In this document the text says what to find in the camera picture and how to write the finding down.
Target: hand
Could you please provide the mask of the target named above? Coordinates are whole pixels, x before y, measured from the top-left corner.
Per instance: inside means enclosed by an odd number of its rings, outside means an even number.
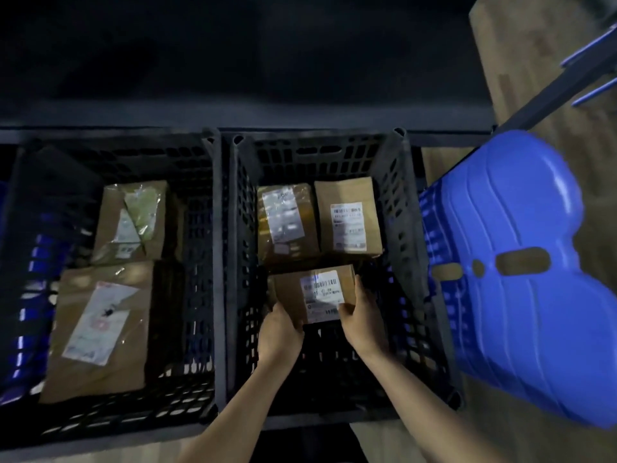
[[[272,312],[265,316],[259,330],[258,365],[267,364],[288,374],[296,363],[303,341],[302,324],[295,328],[289,314],[282,304],[277,302]]]
[[[364,289],[358,275],[355,276],[355,307],[339,304],[339,316],[345,338],[362,360],[366,362],[388,353],[388,339],[379,307],[373,295]]]

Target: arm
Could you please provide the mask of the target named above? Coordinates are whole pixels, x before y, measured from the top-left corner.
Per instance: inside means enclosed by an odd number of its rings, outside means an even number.
[[[178,463],[248,462],[274,396],[294,366],[303,340],[302,326],[295,328],[282,305],[276,304],[259,330],[255,372],[180,455]]]
[[[356,306],[341,304],[347,341],[381,383],[420,448],[440,463],[495,463],[505,458],[388,352],[374,299],[355,279]]]

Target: forearm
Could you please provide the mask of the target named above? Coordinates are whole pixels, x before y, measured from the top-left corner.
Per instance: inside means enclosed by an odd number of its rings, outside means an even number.
[[[502,455],[395,358],[365,360],[421,449],[439,463],[505,462]]]
[[[223,412],[181,454],[178,463],[248,462],[287,372],[276,364],[260,362]]]

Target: black plastic crate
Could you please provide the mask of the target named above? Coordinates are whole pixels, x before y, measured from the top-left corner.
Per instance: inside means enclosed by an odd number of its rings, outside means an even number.
[[[67,132],[20,150],[0,246],[0,391],[5,403],[0,420],[6,424],[0,451],[15,449],[1,453],[3,459],[194,435],[216,414],[214,305],[222,303],[223,291],[213,288],[222,285],[220,270],[213,270],[213,264],[222,263],[221,201],[213,197],[213,186],[220,186],[220,145],[216,131],[151,129]],[[64,268],[88,264],[104,185],[153,179],[167,180],[188,205],[183,362],[139,391],[38,404],[56,281]]]
[[[443,297],[428,287],[428,256],[405,131],[253,133],[231,140],[224,232],[227,400],[258,359],[266,273],[257,260],[257,187],[370,176],[385,251],[357,271],[376,294],[392,352],[458,408],[460,376]],[[302,353],[274,400],[266,428],[396,416],[379,383],[345,340],[340,322],[304,329]]]

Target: cardboard box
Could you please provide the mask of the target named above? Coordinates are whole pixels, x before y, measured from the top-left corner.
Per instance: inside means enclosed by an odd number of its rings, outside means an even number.
[[[123,393],[182,358],[183,272],[137,262],[66,270],[41,403]]]
[[[315,182],[321,251],[377,257],[383,253],[370,177]]]
[[[268,298],[283,304],[294,325],[337,320],[340,303],[355,305],[353,265],[269,276]]]
[[[287,264],[320,255],[310,185],[257,189],[257,255],[262,264]]]
[[[165,181],[110,185],[96,229],[93,265],[171,259],[179,238],[179,200]]]

